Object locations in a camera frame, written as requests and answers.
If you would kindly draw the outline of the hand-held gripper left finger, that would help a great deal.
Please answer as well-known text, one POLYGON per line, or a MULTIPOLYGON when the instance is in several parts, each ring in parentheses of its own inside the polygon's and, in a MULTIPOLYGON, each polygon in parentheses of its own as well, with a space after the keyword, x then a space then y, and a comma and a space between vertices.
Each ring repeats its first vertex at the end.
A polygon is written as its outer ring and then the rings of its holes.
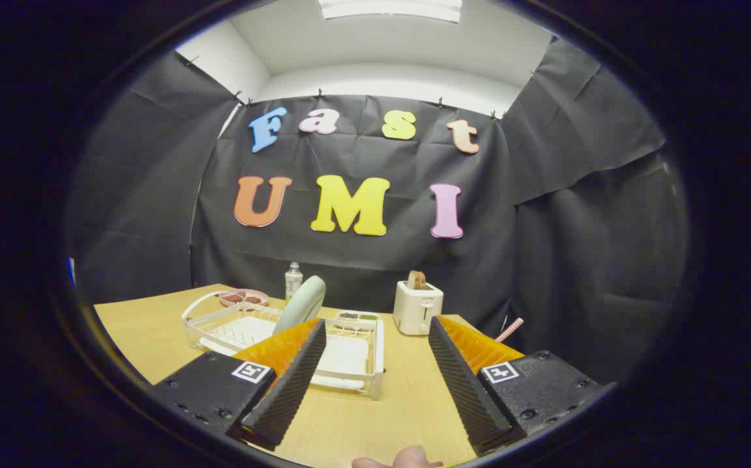
POLYGON ((228 356, 206 352, 152 386, 158 402, 204 432, 274 450, 326 347, 315 318, 228 356))

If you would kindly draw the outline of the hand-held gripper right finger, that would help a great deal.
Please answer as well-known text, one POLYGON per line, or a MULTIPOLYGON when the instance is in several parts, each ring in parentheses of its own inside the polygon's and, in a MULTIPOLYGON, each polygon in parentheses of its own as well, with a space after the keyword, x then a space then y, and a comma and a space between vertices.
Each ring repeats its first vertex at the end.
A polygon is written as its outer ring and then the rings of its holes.
POLYGON ((549 350, 524 355, 446 317, 432 318, 428 343, 479 456, 545 432, 603 394, 549 350))

